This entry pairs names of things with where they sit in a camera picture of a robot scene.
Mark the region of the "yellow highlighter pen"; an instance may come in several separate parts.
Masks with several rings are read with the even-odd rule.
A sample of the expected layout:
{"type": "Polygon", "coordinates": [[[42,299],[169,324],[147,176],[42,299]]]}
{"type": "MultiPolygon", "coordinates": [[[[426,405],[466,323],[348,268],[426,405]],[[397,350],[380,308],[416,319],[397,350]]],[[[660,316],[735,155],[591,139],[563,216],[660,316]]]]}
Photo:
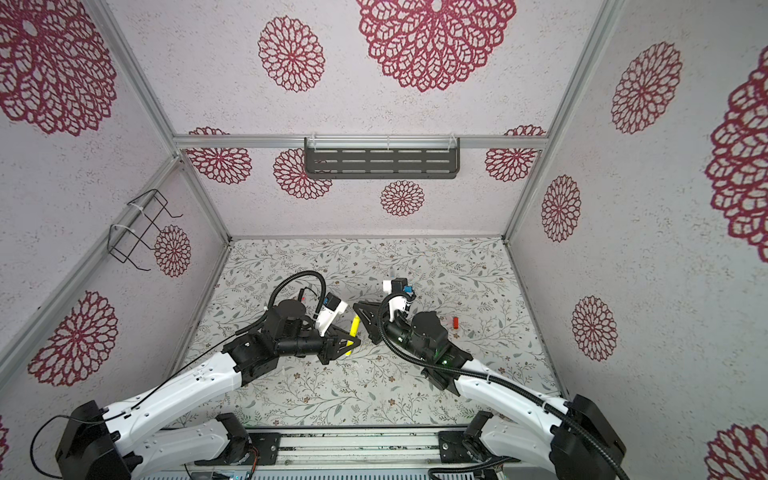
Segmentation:
{"type": "MultiPolygon", "coordinates": [[[[358,335],[358,331],[359,331],[359,328],[360,328],[360,324],[361,324],[361,319],[360,319],[360,317],[359,317],[358,315],[355,315],[355,317],[353,318],[353,321],[352,321],[352,324],[351,324],[350,330],[349,330],[349,335],[350,335],[350,337],[352,337],[353,339],[354,339],[354,338],[357,338],[357,335],[358,335]]],[[[353,344],[354,344],[354,342],[353,342],[353,341],[349,341],[349,340],[347,341],[347,346],[348,346],[348,347],[351,347],[353,344]]],[[[351,355],[351,353],[352,353],[352,350],[349,350],[349,351],[347,351],[347,352],[346,352],[346,354],[345,354],[345,355],[346,355],[346,356],[350,356],[350,355],[351,355]]]]}

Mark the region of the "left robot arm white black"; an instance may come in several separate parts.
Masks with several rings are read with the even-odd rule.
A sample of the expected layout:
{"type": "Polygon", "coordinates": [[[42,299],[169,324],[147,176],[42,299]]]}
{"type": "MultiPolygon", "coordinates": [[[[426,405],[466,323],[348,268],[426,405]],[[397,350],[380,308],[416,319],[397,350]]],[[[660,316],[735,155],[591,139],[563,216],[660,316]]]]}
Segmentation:
{"type": "Polygon", "coordinates": [[[324,365],[360,340],[335,325],[348,305],[325,278],[305,270],[283,280],[251,324],[202,354],[157,387],[109,406],[89,401],[66,416],[54,457],[58,479],[139,479],[176,465],[238,463],[255,452],[233,413],[200,425],[168,424],[275,370],[283,357],[314,355],[324,365]]]}

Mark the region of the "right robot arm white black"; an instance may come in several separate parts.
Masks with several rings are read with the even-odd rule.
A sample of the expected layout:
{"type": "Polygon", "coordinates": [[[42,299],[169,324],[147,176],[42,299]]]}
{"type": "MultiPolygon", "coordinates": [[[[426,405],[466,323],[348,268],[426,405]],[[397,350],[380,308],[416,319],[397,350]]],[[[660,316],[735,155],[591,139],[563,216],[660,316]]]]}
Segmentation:
{"type": "Polygon", "coordinates": [[[410,312],[406,279],[383,284],[379,302],[353,310],[370,340],[420,368],[432,386],[482,405],[462,438],[480,467],[520,461],[559,479],[625,479],[626,447],[597,405],[525,387],[486,366],[449,338],[434,311],[410,312]]]}

